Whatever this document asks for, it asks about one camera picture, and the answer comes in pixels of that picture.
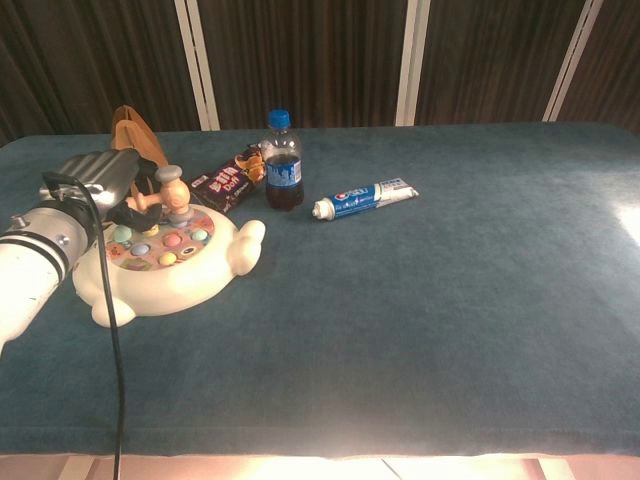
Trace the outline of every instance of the black cable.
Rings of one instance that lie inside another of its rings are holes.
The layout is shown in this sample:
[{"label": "black cable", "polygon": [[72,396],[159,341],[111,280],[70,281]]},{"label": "black cable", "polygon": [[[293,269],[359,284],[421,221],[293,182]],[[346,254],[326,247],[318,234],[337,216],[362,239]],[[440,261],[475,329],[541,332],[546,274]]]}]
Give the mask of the black cable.
[{"label": "black cable", "polygon": [[388,468],[389,470],[391,470],[391,473],[393,473],[396,477],[398,477],[400,480],[402,480],[402,477],[400,476],[400,474],[399,474],[398,472],[396,472],[396,471],[393,469],[393,467],[392,467],[391,465],[389,465],[389,464],[387,463],[387,461],[386,461],[384,458],[381,458],[380,460],[382,460],[382,463],[384,463],[384,464],[387,466],[387,468]]},{"label": "black cable", "polygon": [[120,478],[120,455],[122,453],[122,434],[124,432],[124,414],[125,414],[125,397],[124,397],[124,370],[122,368],[122,355],[120,353],[120,340],[118,338],[118,324],[116,323],[116,313],[113,307],[113,295],[111,293],[111,284],[109,283],[109,270],[107,269],[107,254],[104,243],[104,233],[102,232],[102,221],[98,213],[98,207],[91,197],[91,193],[87,190],[80,180],[75,177],[69,177],[70,185],[77,187],[89,204],[91,217],[95,224],[96,237],[98,240],[98,255],[100,256],[100,273],[102,274],[102,288],[104,290],[105,300],[107,302],[107,312],[109,314],[109,326],[111,330],[111,345],[113,347],[113,357],[116,365],[116,376],[118,378],[118,426],[116,430],[116,445],[113,461],[113,480]]}]

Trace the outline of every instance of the bottle label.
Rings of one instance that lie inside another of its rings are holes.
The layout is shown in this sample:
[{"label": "bottle label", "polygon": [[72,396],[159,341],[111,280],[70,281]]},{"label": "bottle label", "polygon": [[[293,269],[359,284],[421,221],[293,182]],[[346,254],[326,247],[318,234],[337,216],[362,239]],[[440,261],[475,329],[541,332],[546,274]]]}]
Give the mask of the bottle label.
[{"label": "bottle label", "polygon": [[293,188],[302,180],[300,160],[271,165],[267,163],[267,184],[276,188]]},{"label": "bottle label", "polygon": [[368,185],[334,195],[331,197],[331,203],[333,203],[336,211],[335,218],[375,208],[378,203],[375,197],[376,187],[374,185]]}]

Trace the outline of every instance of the teal felt surface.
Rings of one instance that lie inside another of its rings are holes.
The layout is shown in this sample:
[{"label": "teal felt surface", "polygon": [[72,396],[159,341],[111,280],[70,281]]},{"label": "teal felt surface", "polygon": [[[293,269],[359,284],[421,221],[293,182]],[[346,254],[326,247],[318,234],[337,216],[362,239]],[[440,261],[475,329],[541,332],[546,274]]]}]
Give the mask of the teal felt surface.
[{"label": "teal felt surface", "polygon": [[[159,138],[191,178],[261,133]],[[121,328],[125,453],[640,455],[637,136],[598,124],[299,133],[303,206],[270,210],[261,187],[229,215],[267,225],[255,270]],[[36,203],[39,172],[108,141],[0,149],[0,219]],[[311,217],[323,196],[393,177],[420,197]],[[4,347],[0,453],[111,453],[115,385],[109,332],[68,280]]]}]

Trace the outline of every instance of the white vertical stripe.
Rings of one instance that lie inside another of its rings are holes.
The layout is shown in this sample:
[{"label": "white vertical stripe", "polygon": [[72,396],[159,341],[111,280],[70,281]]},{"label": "white vertical stripe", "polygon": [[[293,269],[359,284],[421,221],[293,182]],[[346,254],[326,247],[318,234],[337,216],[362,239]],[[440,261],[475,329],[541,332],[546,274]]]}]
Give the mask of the white vertical stripe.
[{"label": "white vertical stripe", "polygon": [[539,458],[538,463],[546,480],[576,480],[564,458]]},{"label": "white vertical stripe", "polygon": [[57,480],[86,480],[94,460],[88,455],[69,455]]},{"label": "white vertical stripe", "polygon": [[196,51],[193,46],[191,27],[189,27],[187,8],[184,0],[174,0],[174,3],[176,6],[176,14],[178,15],[178,24],[180,25],[180,34],[182,35],[184,54],[187,57],[187,66],[189,67],[189,76],[191,77],[191,88],[193,88],[193,98],[196,101],[196,109],[198,110],[200,130],[211,130],[209,126],[209,116],[207,114],[207,105],[204,101],[202,84],[200,83],[200,72],[198,69],[198,61],[196,60]]},{"label": "white vertical stripe", "polygon": [[576,29],[571,37],[571,42],[569,42],[567,53],[558,72],[558,78],[551,92],[547,109],[542,117],[543,122],[555,122],[558,118],[567,90],[571,85],[578,63],[580,63],[582,52],[584,52],[584,47],[587,45],[589,35],[591,35],[593,24],[598,17],[600,7],[602,7],[602,2],[603,0],[585,0],[584,2]]},{"label": "white vertical stripe", "polygon": [[207,57],[207,47],[204,43],[204,35],[202,34],[202,23],[200,22],[200,10],[198,9],[197,0],[187,0],[187,11],[189,12],[189,20],[191,22],[191,33],[196,48],[196,56],[198,58],[198,66],[200,68],[200,79],[202,81],[202,90],[204,91],[205,103],[207,104],[207,116],[211,130],[220,130],[220,121],[218,120],[218,108],[216,107],[216,98],[213,94],[213,83],[211,82],[211,70],[209,69],[209,59]]},{"label": "white vertical stripe", "polygon": [[409,126],[415,123],[430,6],[431,0],[407,1],[396,106],[395,124],[397,126]]}]

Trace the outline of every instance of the snack package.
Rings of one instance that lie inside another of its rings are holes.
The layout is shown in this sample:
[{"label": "snack package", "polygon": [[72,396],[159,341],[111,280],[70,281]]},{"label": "snack package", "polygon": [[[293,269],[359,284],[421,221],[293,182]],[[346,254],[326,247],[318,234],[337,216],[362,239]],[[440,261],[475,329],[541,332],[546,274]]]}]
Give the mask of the snack package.
[{"label": "snack package", "polygon": [[260,147],[249,147],[217,170],[189,182],[189,190],[205,207],[227,213],[262,182],[265,175]]}]

